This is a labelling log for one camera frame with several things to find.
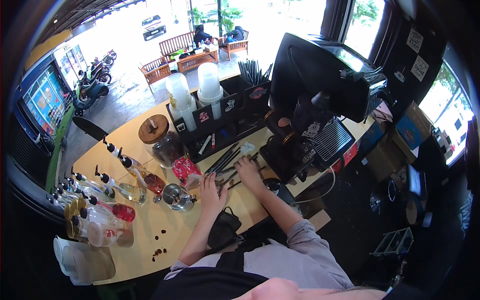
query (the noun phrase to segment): hand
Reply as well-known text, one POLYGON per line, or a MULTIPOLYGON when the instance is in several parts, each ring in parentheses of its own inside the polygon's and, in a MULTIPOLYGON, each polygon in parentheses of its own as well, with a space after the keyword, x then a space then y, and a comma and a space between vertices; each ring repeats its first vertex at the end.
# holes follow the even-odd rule
POLYGON ((257 165, 253 160, 246 156, 242 156, 236 163, 233 164, 239 174, 240 180, 247 189, 249 189, 255 196, 266 189, 260 173, 258 173, 257 165))
POLYGON ((200 199, 202 200, 202 212, 200 216, 216 219, 227 202, 227 186, 223 187, 221 196, 218 196, 218 188, 215 185, 215 172, 212 172, 205 178, 205 174, 200 179, 200 199))

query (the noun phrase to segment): parked car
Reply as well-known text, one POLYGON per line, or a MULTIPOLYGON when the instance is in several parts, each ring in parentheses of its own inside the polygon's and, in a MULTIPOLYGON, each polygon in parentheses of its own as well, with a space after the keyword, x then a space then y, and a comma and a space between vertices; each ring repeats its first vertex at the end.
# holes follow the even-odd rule
POLYGON ((162 20, 159 15, 155 15, 142 21, 142 29, 144 30, 144 40, 146 41, 149 36, 156 35, 160 31, 167 32, 165 25, 162 24, 162 20))

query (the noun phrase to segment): wooden counter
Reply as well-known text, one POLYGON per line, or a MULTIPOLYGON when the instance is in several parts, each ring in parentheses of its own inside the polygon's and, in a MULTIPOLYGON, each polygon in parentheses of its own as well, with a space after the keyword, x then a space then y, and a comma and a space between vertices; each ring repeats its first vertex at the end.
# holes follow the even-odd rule
MULTIPOLYGON (((167 102, 159 104, 125 123, 109 134, 107 141, 114 144, 117 148, 123 147, 122 152, 124 154, 138 160, 149 171, 161 177, 165 183, 180 183, 171 170, 162 169, 160 165, 152 159, 145 150, 144 144, 138 138, 138 129, 142 122, 148 117, 155 114, 162 114, 169 118, 165 107, 166 103, 167 102)), ((366 124, 357 124, 351 120, 344 120, 343 123, 355 139, 358 140, 368 130, 372 124, 372 119, 369 118, 366 124)), ((240 144, 248 141, 255 145, 255 150, 248 153, 252 155, 266 143, 267 138, 271 135, 272 133, 267 128, 263 128, 241 140, 240 144)), ((227 149, 228 147, 199 162, 197 166, 200 171, 205 172, 227 149)), ((258 156, 258 162, 260 166, 266 166, 261 156, 258 156)), ((106 145, 102 144, 102 142, 97 143, 78 159, 73 165, 73 169, 75 172, 86 175, 89 180, 100 181, 99 177, 94 176, 96 164, 99 166, 98 170, 100 173, 107 173, 117 182, 137 184, 136 180, 128 174, 118 159, 107 151, 106 145)), ((262 174, 264 178, 275 176, 268 166, 263 170, 262 174)), ((288 184, 287 187, 294 196, 297 196, 321 175, 322 173, 320 172, 309 173, 305 182, 297 179, 288 184)), ((198 195, 198 190, 193 190, 192 193, 198 195)), ((198 220, 202 200, 200 199, 199 202, 195 203, 190 212, 181 213, 171 210, 163 201, 157 204, 154 203, 152 201, 154 194, 150 191, 148 191, 147 194, 148 197, 143 206, 134 205, 117 194, 117 202, 133 206, 136 211, 135 220, 130 224, 133 230, 134 243, 130 248, 112 247, 110 249, 116 268, 115 276, 109 280, 97 281, 94 283, 95 285, 144 276, 172 266, 178 258, 198 220), (155 251, 164 248, 167 249, 167 253, 159 254, 155 257, 155 262, 153 262, 152 255, 155 251)), ((237 215, 242 222, 237 233, 247 230, 268 216, 268 213, 243 184, 239 184, 228 191, 227 205, 232 208, 233 213, 237 215)))

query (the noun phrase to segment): wooden organizer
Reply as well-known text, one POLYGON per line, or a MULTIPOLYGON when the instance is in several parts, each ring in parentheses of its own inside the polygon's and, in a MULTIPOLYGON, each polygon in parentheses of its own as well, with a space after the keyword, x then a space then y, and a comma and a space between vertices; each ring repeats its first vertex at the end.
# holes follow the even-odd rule
MULTIPOLYGON (((212 106, 207 105, 193 112, 197 129, 192 132, 187 130, 183 118, 175 120, 173 125, 180 139, 187 146, 192 162, 198 163, 265 127, 264 116, 270 110, 268 99, 271 84, 271 81, 267 81, 252 86, 240 75, 228 78, 220 82, 224 97, 220 100, 222 115, 219 119, 213 119, 212 106), (198 154, 208 135, 213 133, 215 133, 215 147, 212 148, 210 140, 204 152, 201 155, 198 154)), ((192 95, 198 99, 197 92, 193 92, 192 95)), ((166 106, 173 120, 168 104, 166 106)))

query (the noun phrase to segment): stack of cup lids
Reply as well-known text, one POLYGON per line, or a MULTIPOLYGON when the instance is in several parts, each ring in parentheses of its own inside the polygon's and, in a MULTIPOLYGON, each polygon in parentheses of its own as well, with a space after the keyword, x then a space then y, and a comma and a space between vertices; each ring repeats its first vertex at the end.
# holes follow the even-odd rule
POLYGON ((223 87, 218 79, 218 67, 212 62, 206 62, 198 67, 198 100, 203 106, 211 105, 213 118, 222 115, 220 100, 223 98, 223 87))
POLYGON ((197 109, 195 98, 190 95, 187 78, 182 73, 175 73, 167 77, 165 82, 168 97, 170 98, 170 112, 174 119, 183 117, 188 131, 197 129, 192 112, 197 109))

